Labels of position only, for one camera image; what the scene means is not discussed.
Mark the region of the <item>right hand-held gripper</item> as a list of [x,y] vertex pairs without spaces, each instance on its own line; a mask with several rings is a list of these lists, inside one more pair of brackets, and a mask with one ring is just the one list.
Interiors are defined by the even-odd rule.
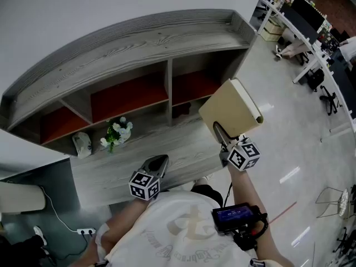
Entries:
[[[218,143],[223,146],[231,144],[230,136],[218,122],[214,122],[213,130]],[[238,141],[231,150],[223,147],[219,153],[219,157],[223,167],[231,164],[238,171],[244,171],[256,165],[261,157],[261,153],[256,144],[247,137]]]

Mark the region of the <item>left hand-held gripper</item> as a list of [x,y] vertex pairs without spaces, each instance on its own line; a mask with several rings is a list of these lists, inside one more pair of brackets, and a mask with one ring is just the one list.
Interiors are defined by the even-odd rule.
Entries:
[[161,190],[160,186],[168,165],[168,155],[157,155],[147,159],[141,169],[132,174],[128,182],[130,194],[145,201],[156,197]]

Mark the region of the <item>beige book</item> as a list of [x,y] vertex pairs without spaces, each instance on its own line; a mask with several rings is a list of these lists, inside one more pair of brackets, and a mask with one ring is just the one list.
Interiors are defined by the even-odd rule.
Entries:
[[216,122],[235,138],[264,121],[259,108],[237,78],[225,81],[200,107],[199,114],[215,138],[213,124]]

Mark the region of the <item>grey wooden shelf desk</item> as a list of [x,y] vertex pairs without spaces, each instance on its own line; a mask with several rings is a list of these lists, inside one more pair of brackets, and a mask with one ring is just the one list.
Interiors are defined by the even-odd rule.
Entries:
[[101,149],[110,120],[171,124],[235,76],[257,37],[232,9],[129,19],[79,38],[24,73],[0,98],[0,128],[76,155],[73,137]]

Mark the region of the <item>person's left forearm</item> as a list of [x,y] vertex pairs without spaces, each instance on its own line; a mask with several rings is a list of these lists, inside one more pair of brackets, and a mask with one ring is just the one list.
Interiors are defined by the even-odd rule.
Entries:
[[134,199],[125,208],[106,221],[90,241],[79,259],[68,267],[93,267],[105,261],[114,246],[133,227],[136,220],[147,209],[149,201]]

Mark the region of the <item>person's right forearm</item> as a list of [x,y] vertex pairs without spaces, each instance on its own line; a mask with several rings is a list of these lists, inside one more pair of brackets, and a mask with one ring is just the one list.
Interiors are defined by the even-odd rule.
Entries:
[[[235,205],[248,203],[250,206],[258,206],[262,213],[266,213],[258,193],[246,171],[239,171],[233,165],[228,164],[228,170],[231,176],[232,189]],[[283,257],[277,249],[271,234],[270,227],[257,240],[256,255],[259,260],[272,260],[282,267],[294,267],[293,263]]]

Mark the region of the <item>grey wood-grain table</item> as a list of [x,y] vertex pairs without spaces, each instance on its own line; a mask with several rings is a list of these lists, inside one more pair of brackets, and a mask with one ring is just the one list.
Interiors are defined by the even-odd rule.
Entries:
[[138,118],[131,137],[122,145],[98,149],[91,156],[70,159],[73,180],[83,208],[130,200],[128,182],[145,160],[168,155],[163,189],[183,185],[219,171],[220,144],[199,114],[185,116],[168,126],[165,117]]

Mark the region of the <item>long white office desk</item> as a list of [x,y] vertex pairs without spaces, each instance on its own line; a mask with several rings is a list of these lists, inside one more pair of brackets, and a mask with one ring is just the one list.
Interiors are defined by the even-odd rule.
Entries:
[[296,27],[296,24],[293,24],[290,20],[287,19],[287,17],[285,16],[285,12],[280,12],[276,8],[276,6],[271,2],[269,2],[268,0],[259,0],[259,2],[266,5],[269,9],[267,11],[265,18],[262,21],[261,26],[258,29],[258,34],[262,33],[262,30],[264,29],[266,22],[268,21],[271,14],[274,12],[280,18],[280,20],[296,35],[296,37],[301,41],[303,41],[303,43],[308,47],[309,51],[311,51],[314,56],[314,59],[309,61],[307,65],[304,67],[304,69],[293,79],[293,83],[296,84],[309,70],[312,69],[313,66],[319,65],[325,74],[325,78],[329,79],[334,85],[335,93],[337,94],[340,104],[344,108],[348,120],[346,124],[342,124],[336,128],[330,129],[329,137],[341,136],[349,131],[351,131],[353,134],[356,134],[356,118],[352,118],[352,111],[348,108],[348,104],[344,98],[345,94],[342,93],[339,85],[336,83],[334,79],[336,73],[330,71],[326,60],[322,57],[322,55],[318,51],[316,51],[317,47],[315,47],[314,44],[310,43],[311,41],[315,42],[316,39],[315,38],[310,39],[308,36],[305,36],[303,32],[301,32],[299,28]]

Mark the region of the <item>black desk partition panel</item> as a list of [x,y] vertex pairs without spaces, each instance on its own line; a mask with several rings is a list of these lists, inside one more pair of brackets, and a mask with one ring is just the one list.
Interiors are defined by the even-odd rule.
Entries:
[[280,12],[306,39],[309,39],[311,45],[317,40],[317,31],[291,6],[284,3]]

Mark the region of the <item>person's beige shoe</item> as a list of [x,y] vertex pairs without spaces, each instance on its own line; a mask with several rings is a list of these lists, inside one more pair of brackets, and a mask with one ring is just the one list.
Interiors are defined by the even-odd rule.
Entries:
[[199,179],[196,179],[196,180],[194,180],[194,184],[203,183],[203,185],[204,185],[206,182],[209,182],[209,180],[212,178],[212,176],[213,176],[213,174],[209,174],[209,175],[203,176]]

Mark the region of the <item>white flowers in pot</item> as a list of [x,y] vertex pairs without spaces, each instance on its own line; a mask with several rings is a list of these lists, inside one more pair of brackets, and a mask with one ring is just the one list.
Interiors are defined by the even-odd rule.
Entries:
[[109,153],[113,148],[125,143],[131,137],[133,123],[128,121],[125,116],[106,121],[108,128],[106,135],[100,139],[101,146],[107,148]]

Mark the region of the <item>person's black shorts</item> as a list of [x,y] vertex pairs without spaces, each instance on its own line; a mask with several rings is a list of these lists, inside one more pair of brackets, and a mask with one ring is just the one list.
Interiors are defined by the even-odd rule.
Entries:
[[221,196],[221,193],[214,190],[208,184],[194,185],[191,189],[191,192],[195,192],[197,194],[207,196],[207,197],[213,199],[214,201],[216,201],[220,207],[223,207],[224,201],[223,201],[223,197]]

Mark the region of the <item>person's white t-shirt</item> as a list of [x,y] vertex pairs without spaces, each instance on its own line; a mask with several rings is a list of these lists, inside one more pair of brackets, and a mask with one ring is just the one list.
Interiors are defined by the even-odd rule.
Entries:
[[109,230],[98,231],[98,254],[107,267],[251,267],[251,256],[230,235],[215,229],[219,204],[191,191],[158,195],[111,251],[102,246]]

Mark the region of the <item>white tissue packet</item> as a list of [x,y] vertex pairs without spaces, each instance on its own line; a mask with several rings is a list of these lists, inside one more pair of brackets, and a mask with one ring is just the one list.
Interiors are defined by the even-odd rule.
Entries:
[[78,132],[72,136],[72,141],[77,151],[77,157],[84,159],[92,154],[91,140],[88,134]]

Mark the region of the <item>black backpack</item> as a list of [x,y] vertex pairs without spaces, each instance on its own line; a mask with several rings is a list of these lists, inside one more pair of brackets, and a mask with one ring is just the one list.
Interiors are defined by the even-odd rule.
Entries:
[[317,69],[316,71],[311,71],[306,77],[307,84],[311,90],[317,92],[318,87],[324,81],[324,72],[321,68]]

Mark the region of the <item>cardboard box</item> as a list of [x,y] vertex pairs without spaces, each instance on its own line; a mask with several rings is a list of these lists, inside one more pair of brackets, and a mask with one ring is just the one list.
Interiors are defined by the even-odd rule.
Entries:
[[280,34],[270,33],[265,28],[262,29],[261,37],[268,42],[277,42],[281,37]]
[[266,22],[264,29],[270,34],[282,35],[284,32],[284,28],[271,19]]

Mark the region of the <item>black office chair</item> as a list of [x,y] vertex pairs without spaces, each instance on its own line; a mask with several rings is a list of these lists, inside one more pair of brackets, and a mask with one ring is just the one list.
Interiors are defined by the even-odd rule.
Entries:
[[337,244],[338,246],[333,250],[335,264],[338,267],[356,264],[356,228],[343,227],[340,237],[337,238]]
[[332,113],[336,114],[338,112],[338,107],[343,107],[336,93],[333,92],[332,94],[330,94],[326,87],[323,85],[320,86],[320,89],[324,94],[321,95],[319,99],[325,103],[325,108],[327,110],[328,116],[331,116]]

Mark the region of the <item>white curved plastic object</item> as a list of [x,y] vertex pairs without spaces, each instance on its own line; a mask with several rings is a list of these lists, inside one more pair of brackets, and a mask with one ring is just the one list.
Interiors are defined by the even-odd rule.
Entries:
[[17,214],[43,210],[46,198],[37,185],[0,182],[0,212]]

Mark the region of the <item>black monitor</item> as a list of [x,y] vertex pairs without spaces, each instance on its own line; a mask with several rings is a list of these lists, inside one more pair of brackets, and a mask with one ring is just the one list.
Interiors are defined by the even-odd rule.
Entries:
[[318,32],[325,18],[307,0],[293,0],[291,8]]

